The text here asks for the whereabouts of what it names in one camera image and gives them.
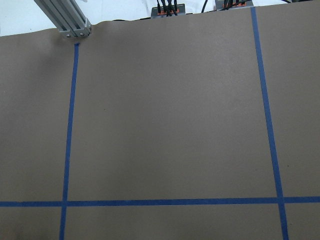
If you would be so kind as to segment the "aluminium frame post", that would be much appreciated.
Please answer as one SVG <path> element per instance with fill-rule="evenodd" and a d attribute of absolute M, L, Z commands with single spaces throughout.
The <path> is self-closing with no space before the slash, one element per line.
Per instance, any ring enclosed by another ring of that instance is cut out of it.
<path fill-rule="evenodd" d="M 58 31 L 66 38 L 84 38 L 92 32 L 92 25 L 75 0 L 34 1 Z"/>

